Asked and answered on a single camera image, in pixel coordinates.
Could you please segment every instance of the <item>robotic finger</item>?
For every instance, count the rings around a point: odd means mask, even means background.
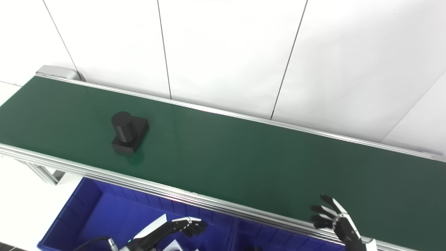
[[[310,218],[316,229],[334,230],[338,238],[345,243],[346,251],[377,251],[375,239],[368,243],[362,241],[350,215],[337,200],[325,194],[321,194],[321,199],[333,209],[323,205],[310,206],[312,211],[318,213]]]

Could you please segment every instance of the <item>robotic hand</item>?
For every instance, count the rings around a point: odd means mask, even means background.
[[[311,217],[315,228],[330,228],[345,243],[346,251],[377,251],[376,240],[364,243],[348,212],[334,198],[321,194],[321,199],[334,210],[323,205],[313,205],[310,209],[318,215]]]
[[[202,219],[194,217],[184,217],[168,222],[164,214],[145,227],[119,251],[154,251],[158,242],[169,234],[181,231],[188,237],[192,237],[203,233],[207,226],[208,224]]]

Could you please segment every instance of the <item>metal leg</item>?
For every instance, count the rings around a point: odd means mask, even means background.
[[[60,179],[65,174],[62,171],[56,170],[54,174],[49,172],[45,167],[36,165],[33,163],[29,163],[26,161],[18,160],[20,163],[25,164],[27,167],[29,167],[37,176],[39,176],[44,182],[52,185],[57,185],[59,183]]]

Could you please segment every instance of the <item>blue plastic crate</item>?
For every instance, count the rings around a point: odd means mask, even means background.
[[[198,217],[209,226],[205,233],[192,238],[181,232],[172,234],[160,242],[161,249],[174,239],[186,251],[243,251],[253,245],[263,251],[342,249],[340,245],[87,178],[81,180],[37,247],[43,251],[72,251],[90,239],[108,235],[121,248],[163,214],[168,220]],[[83,249],[109,250],[106,242],[92,243]]]

